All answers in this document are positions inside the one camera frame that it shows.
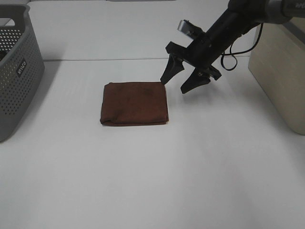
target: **white table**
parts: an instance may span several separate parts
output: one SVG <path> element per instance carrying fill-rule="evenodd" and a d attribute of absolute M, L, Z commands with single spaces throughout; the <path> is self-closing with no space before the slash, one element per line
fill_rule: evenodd
<path fill-rule="evenodd" d="M 0 144 L 0 228 L 303 229 L 304 136 L 247 63 L 182 95 L 185 65 L 166 85 L 168 124 L 106 127 L 103 86 L 158 81 L 166 60 L 46 62 Z"/>
<path fill-rule="evenodd" d="M 154 2 L 34 1 L 30 18 L 45 60 L 119 60 L 168 58 L 170 42 L 192 41 L 177 31 L 180 20 L 209 29 L 228 0 Z M 253 45 L 254 30 L 234 51 Z"/>

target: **plastic basket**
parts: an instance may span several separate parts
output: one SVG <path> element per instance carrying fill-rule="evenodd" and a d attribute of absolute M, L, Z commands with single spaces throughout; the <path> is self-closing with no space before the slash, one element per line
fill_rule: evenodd
<path fill-rule="evenodd" d="M 26 112 L 41 81 L 44 64 L 27 5 L 0 5 L 0 18 L 14 26 L 0 26 L 0 142 L 8 138 Z"/>

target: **beige box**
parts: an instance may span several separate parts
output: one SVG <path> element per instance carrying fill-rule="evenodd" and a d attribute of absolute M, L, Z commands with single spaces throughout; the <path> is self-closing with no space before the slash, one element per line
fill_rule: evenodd
<path fill-rule="evenodd" d="M 249 62 L 250 71 L 280 115 L 292 130 L 302 135 L 305 135 L 304 22 L 302 19 L 285 26 L 265 24 Z"/>

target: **cable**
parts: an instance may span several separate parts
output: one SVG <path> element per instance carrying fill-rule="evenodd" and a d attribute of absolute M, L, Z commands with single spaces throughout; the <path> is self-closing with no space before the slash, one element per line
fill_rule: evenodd
<path fill-rule="evenodd" d="M 248 49 L 248 50 L 243 51 L 243 52 L 234 52 L 234 53 L 232 53 L 232 47 L 233 47 L 233 44 L 234 44 L 234 42 L 233 42 L 233 43 L 231 44 L 231 47 L 230 47 L 230 52 L 229 52 L 229 53 L 225 53 L 225 51 L 223 52 L 223 54 L 222 54 L 222 56 L 221 56 L 221 59 L 220 59 L 220 63 L 221 63 L 221 66 L 222 66 L 224 69 L 226 69 L 227 71 L 232 71 L 232 70 L 234 70 L 234 69 L 237 67 L 237 64 L 238 64 L 238 61 L 237 61 L 237 58 L 235 57 L 235 55 L 239 55 L 239 54 L 244 54 L 244 53 L 250 52 L 250 51 L 252 51 L 252 50 L 257 46 L 257 44 L 258 44 L 258 42 L 259 42 L 259 40 L 261 39 L 261 36 L 262 36 L 263 26 L 264 26 L 264 24 L 261 23 L 261 28 L 260 28 L 260 30 L 259 30 L 257 40 L 256 40 L 255 44 L 253 45 L 253 47 L 252 47 L 251 49 Z M 232 56 L 232 57 L 234 57 L 234 59 L 235 59 L 235 61 L 236 61 L 236 64 L 235 64 L 235 66 L 234 66 L 233 68 L 226 68 L 226 67 L 224 66 L 224 57 L 225 57 L 225 56 Z"/>

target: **brown towel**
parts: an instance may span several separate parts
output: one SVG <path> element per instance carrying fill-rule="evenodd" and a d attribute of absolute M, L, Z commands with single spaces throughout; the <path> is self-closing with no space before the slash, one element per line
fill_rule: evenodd
<path fill-rule="evenodd" d="M 161 82 L 105 85 L 100 121 L 110 126 L 166 124 L 168 113 L 164 85 Z"/>

